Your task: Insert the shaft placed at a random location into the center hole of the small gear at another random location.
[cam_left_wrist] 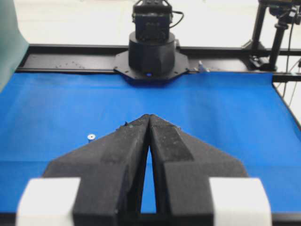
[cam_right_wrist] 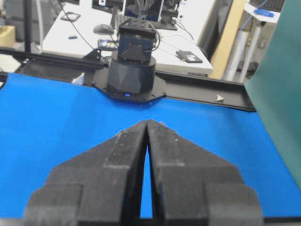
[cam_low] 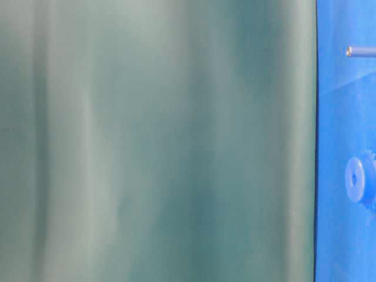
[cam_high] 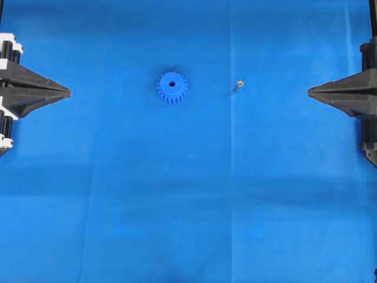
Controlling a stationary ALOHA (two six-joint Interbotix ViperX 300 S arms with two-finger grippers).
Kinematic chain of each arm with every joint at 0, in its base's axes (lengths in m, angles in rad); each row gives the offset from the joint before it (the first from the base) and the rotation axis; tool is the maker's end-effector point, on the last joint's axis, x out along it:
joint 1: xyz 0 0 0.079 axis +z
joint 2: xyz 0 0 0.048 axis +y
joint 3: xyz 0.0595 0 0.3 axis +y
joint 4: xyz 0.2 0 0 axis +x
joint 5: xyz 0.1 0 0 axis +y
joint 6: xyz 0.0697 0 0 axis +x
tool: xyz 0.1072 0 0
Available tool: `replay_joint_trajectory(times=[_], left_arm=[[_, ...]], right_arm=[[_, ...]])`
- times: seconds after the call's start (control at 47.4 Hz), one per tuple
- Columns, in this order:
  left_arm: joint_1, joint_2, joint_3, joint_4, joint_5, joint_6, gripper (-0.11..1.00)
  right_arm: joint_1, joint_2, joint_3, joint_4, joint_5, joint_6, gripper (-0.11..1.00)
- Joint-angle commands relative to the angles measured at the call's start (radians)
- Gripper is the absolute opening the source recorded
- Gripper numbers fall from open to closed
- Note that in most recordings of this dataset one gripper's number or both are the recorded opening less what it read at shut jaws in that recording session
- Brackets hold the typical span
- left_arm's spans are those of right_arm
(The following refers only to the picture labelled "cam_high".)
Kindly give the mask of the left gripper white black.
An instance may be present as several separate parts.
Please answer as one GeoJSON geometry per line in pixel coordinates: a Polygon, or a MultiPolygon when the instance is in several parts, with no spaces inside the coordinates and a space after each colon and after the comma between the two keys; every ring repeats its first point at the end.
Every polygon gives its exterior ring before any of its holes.
{"type": "Polygon", "coordinates": [[[14,145],[14,121],[71,95],[68,88],[19,65],[23,51],[14,34],[1,33],[1,156],[14,145]]]}

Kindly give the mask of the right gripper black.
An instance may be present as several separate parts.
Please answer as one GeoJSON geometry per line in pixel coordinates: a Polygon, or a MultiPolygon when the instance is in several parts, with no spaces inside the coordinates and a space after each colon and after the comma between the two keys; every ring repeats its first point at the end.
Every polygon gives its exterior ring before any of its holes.
{"type": "Polygon", "coordinates": [[[360,47],[362,72],[308,90],[308,96],[350,117],[361,118],[365,158],[376,167],[376,36],[360,47]],[[366,91],[367,94],[336,93],[366,91]]]}

